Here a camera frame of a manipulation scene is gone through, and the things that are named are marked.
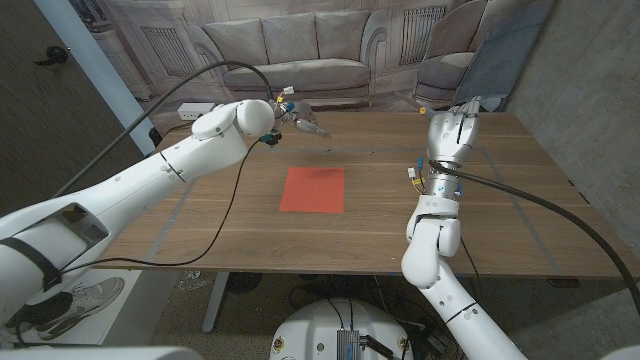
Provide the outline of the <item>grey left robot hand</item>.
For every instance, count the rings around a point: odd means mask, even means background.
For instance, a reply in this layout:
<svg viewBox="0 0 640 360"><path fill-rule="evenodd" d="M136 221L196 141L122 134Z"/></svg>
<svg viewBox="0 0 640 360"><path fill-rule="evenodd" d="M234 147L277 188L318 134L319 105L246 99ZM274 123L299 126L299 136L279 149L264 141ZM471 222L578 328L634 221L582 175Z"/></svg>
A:
<svg viewBox="0 0 640 360"><path fill-rule="evenodd" d="M283 111L279 120L281 124L290 123L295 129L302 133L321 138L332 137L329 132L325 131L319 125L313 109L306 102L287 102L283 105Z"/></svg>

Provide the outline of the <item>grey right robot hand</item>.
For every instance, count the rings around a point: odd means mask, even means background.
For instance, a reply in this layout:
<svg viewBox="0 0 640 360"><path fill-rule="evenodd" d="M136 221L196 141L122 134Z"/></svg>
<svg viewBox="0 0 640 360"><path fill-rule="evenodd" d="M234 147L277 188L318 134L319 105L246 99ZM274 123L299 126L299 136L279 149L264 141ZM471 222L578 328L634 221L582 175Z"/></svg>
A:
<svg viewBox="0 0 640 360"><path fill-rule="evenodd" d="M461 167L469 157L479 134L480 96L436 112L430 120L427 153L430 160Z"/></svg>

